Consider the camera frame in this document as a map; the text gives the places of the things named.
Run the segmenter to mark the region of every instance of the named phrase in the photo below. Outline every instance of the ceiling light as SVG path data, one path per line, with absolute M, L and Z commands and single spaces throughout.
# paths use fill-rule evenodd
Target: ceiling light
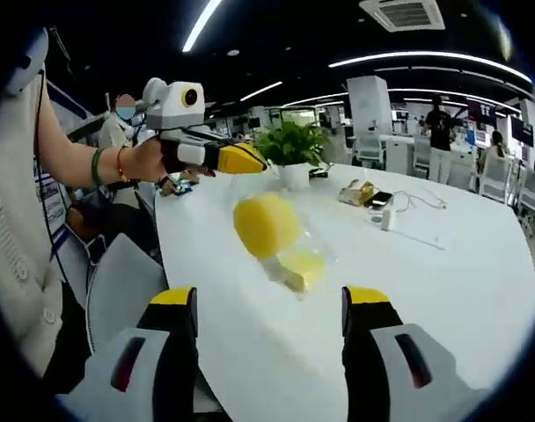
M 276 82 L 275 84 L 271 84 L 265 88 L 262 88 L 261 90 L 257 90 L 256 92 L 253 92 L 252 94 L 250 95 L 246 95 L 244 98 L 240 99 L 240 101 L 246 101 L 247 99 L 251 98 L 251 97 L 254 97 L 258 94 L 261 94 L 262 92 L 264 91 L 267 91 L 267 90 L 271 90 L 272 88 L 275 88 L 276 86 L 279 86 L 283 84 L 283 82 Z
M 313 98 L 307 98 L 307 99 L 300 99 L 298 101 L 294 101 L 292 103 L 288 103 L 288 104 L 285 104 L 285 105 L 282 105 L 282 108 L 285 108 L 285 107 L 289 107 L 289 106 L 294 106 L 296 104 L 303 104 L 303 103 L 308 103 L 308 102 L 311 102 L 311 101 L 316 101 L 317 99 L 324 99 L 324 98 L 331 98 L 331 97 L 339 97 L 339 96 L 342 96 L 342 95 L 348 95 L 348 92 L 338 92 L 337 94 L 330 94 L 330 95 L 322 95 L 320 97 L 313 97 Z
M 413 102 L 418 102 L 418 103 L 431 103 L 432 102 L 431 99 L 427 99 L 427 98 L 405 98 L 405 101 L 413 101 Z
M 343 101 L 334 101 L 332 103 L 315 104 L 315 107 L 337 106 L 338 104 L 344 104 Z
M 504 70 L 508 73 L 511 73 L 512 75 L 521 77 L 523 80 L 531 84 L 531 79 L 527 75 L 523 74 L 522 72 L 519 72 L 518 70 L 512 69 L 511 67 L 505 66 L 497 62 L 493 62 L 491 60 L 475 57 L 473 55 L 462 55 L 460 53 L 449 53 L 444 51 L 399 51 L 394 53 L 382 53 L 381 55 L 365 55 L 364 57 L 357 57 L 355 59 L 345 60 L 343 62 L 332 63 L 328 67 L 337 68 L 339 66 L 345 66 L 351 63 L 370 62 L 380 59 L 389 59 L 392 57 L 444 57 L 450 59 L 467 60 L 469 62 L 482 63 L 492 68 Z
M 506 85 L 510 89 L 512 89 L 514 91 L 521 92 L 527 98 L 529 98 L 531 100 L 534 100 L 534 97 L 530 92 L 528 92 L 526 90 L 523 90 L 522 88 L 519 88 L 519 87 L 515 86 L 514 84 L 510 84 L 508 82 L 505 82 L 505 81 L 503 81 L 503 80 L 501 80 L 501 79 L 499 79 L 497 77 L 483 75 L 482 73 L 472 72 L 472 71 L 469 71 L 469 70 L 461 70 L 461 69 L 454 69 L 454 68 L 439 68 L 437 66 L 412 66 L 410 68 L 408 66 L 401 66 L 401 67 L 398 67 L 398 68 L 375 69 L 376 72 L 386 72 L 386 71 L 394 71 L 394 70 L 441 70 L 441 71 L 452 72 L 452 73 L 462 73 L 463 75 L 471 75 L 471 76 L 476 76 L 476 77 L 482 77 L 482 78 L 488 79 L 489 81 L 493 81 L 493 82 L 497 82 L 497 83 L 502 84 L 502 85 Z
M 465 103 L 456 103 L 455 101 L 443 101 L 444 104 L 448 106 L 459 106 L 459 107 L 468 107 L 468 104 Z
M 187 37 L 186 45 L 183 47 L 184 53 L 189 53 L 191 51 L 191 48 L 197 41 L 197 38 L 201 34 L 201 31 L 209 21 L 210 17 L 213 16 L 215 9 L 222 1 L 223 0 L 209 0 L 201 16 L 199 17 L 199 19 L 197 19 L 197 22 L 195 22 L 194 29 L 191 30 L 189 37 Z
M 421 88 L 391 88 L 388 91 L 389 92 L 432 92 L 432 93 L 435 93 L 435 94 L 457 95 L 458 97 L 466 97 L 466 98 L 474 99 L 475 101 L 484 101 L 485 103 L 490 104 L 490 105 L 494 104 L 494 105 L 497 105 L 497 106 L 500 106 L 500 107 L 508 108 L 509 110 L 512 110 L 513 112 L 521 113 L 521 111 L 518 110 L 517 108 L 514 108 L 514 107 L 512 107 L 510 105 L 507 105 L 507 104 L 504 104 L 504 103 L 501 103 L 501 102 L 498 102 L 498 101 L 494 101 L 493 99 L 479 97 L 478 95 L 464 94 L 464 93 L 461 93 L 461 92 L 440 91 L 440 90 L 424 90 L 424 89 L 421 89 Z

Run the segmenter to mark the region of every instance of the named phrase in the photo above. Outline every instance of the air conditioning vent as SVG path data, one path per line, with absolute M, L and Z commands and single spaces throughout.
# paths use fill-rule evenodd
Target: air conditioning vent
M 365 0 L 360 6 L 390 33 L 445 29 L 436 0 Z

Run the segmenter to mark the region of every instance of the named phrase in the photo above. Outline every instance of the white table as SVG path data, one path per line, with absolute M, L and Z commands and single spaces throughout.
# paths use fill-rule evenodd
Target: white table
M 366 211 L 336 200 L 364 174 L 389 192 L 434 201 L 432 192 L 447 208 L 416 202 L 399 215 L 395 232 L 381 231 Z M 271 176 L 236 178 L 256 186 Z M 241 193 L 234 188 L 230 176 L 202 178 L 186 196 L 157 197 L 156 214 L 168 283 L 198 289 L 201 370 L 235 422 L 346 420 L 345 285 L 389 295 L 403 321 L 451 351 L 472 388 L 493 388 L 528 339 L 535 272 L 508 207 L 427 180 L 335 165 L 328 180 L 294 195 L 314 235 L 338 258 L 299 302 L 268 280 L 238 239 L 231 210 Z M 398 197 L 395 207 L 404 205 Z

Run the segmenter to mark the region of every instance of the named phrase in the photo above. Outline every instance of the yellow sponge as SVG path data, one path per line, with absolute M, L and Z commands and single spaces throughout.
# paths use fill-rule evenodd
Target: yellow sponge
M 233 212 L 234 228 L 252 255 L 272 258 L 301 234 L 301 224 L 290 201 L 277 193 L 240 201 Z

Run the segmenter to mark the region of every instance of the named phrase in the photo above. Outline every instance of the person's arm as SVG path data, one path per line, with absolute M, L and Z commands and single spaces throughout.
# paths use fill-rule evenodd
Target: person's arm
M 424 133 L 427 133 L 432 128 L 432 112 L 426 115 L 426 120 L 424 121 Z
M 92 157 L 96 149 L 72 143 L 62 131 L 55 110 L 42 88 L 39 114 L 40 162 L 58 182 L 69 186 L 92 186 Z M 98 173 L 105 184 L 121 181 L 117 167 L 119 148 L 105 149 L 99 159 Z M 166 175 L 162 165 L 160 143 L 148 140 L 137 148 L 121 152 L 121 167 L 125 176 L 157 182 Z

